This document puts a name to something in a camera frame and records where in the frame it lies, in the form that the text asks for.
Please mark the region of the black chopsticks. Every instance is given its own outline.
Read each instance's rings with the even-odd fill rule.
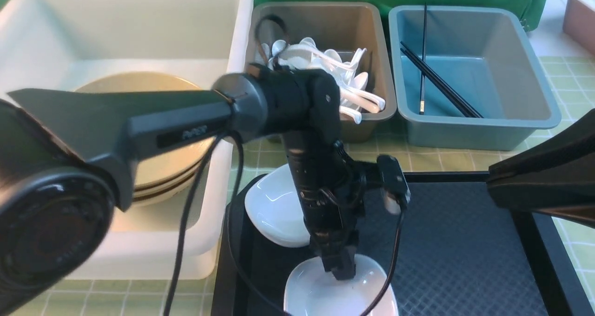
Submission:
[[[425,75],[430,81],[455,105],[465,117],[475,117],[482,119],[483,116],[478,113],[467,101],[465,101],[452,87],[450,87],[434,70],[432,70],[425,62],[411,50],[403,41],[401,41],[401,51],[411,60],[411,62]]]
[[[423,41],[421,46],[421,61],[425,63],[425,31],[428,28],[428,3],[423,5]],[[425,74],[421,73],[419,83],[419,115],[423,115],[425,109]]]

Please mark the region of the black arm mount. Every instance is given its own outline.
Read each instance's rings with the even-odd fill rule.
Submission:
[[[339,141],[339,89],[322,70],[251,65],[210,91],[85,94],[42,89],[0,100],[0,314],[91,256],[113,209],[132,203],[139,161],[236,132],[282,134],[311,246],[339,280],[355,275],[355,223],[367,189],[408,202],[397,161],[355,162]]]

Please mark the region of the beige plastic tub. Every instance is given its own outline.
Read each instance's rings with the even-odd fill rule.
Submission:
[[[568,0],[563,30],[595,55],[595,0]]]

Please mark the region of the textured rubber mat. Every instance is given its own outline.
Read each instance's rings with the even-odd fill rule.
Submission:
[[[484,183],[410,184],[392,285],[400,316],[547,315],[510,213],[493,204]],[[387,270],[397,217],[378,193],[366,195],[359,253]],[[291,270],[312,257],[308,248],[281,248],[255,231],[254,284],[283,305]],[[274,315],[251,295],[248,315]]]

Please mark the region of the gray-blue plastic tub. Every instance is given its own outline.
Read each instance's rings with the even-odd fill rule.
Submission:
[[[429,79],[419,115],[421,73],[400,51],[421,55],[423,6],[389,13],[393,75],[408,142],[509,151],[537,129],[556,127],[560,109],[518,18],[502,9],[428,7],[426,62],[484,118],[466,118]]]

